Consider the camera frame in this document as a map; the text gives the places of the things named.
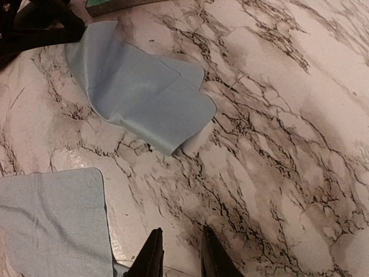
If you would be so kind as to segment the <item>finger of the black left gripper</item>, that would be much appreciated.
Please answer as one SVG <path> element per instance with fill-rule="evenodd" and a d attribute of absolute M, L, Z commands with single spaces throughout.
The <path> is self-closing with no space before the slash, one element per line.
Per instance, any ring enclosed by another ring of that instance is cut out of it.
<path fill-rule="evenodd" d="M 85 23 L 69 1 L 1 1 L 1 46 L 47 46 L 76 42 Z"/>

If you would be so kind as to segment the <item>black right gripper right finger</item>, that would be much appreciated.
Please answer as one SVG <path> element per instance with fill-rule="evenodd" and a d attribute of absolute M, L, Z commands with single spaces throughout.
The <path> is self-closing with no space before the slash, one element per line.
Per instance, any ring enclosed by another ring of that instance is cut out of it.
<path fill-rule="evenodd" d="M 209 226 L 204 226 L 202 231 L 201 276 L 244 277 Z"/>

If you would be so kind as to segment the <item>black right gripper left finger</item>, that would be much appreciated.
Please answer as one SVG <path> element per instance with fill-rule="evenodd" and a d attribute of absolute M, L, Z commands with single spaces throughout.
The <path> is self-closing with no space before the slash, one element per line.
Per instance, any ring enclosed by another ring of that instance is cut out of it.
<path fill-rule="evenodd" d="M 131 266 L 131 276 L 159 277 L 163 276 L 163 231 L 154 229 L 145 241 L 137 258 Z"/>

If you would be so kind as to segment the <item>grey marbled glasses case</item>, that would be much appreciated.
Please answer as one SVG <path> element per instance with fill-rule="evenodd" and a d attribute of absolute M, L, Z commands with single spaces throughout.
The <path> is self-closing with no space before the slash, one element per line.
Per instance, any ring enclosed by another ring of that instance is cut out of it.
<path fill-rule="evenodd" d="M 161 2 L 161 0 L 88 0 L 85 8 L 92 17 L 97 17 L 106 13 L 154 2 Z"/>

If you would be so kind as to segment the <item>light blue cleaning cloth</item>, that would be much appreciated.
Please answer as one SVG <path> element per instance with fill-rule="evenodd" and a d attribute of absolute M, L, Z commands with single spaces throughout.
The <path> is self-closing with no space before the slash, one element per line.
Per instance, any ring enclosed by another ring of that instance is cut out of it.
<path fill-rule="evenodd" d="M 200 132 L 216 105 L 200 92 L 198 65 L 150 55 L 127 41 L 123 24 L 90 24 L 65 45 L 67 65 L 93 110 L 165 155 Z"/>

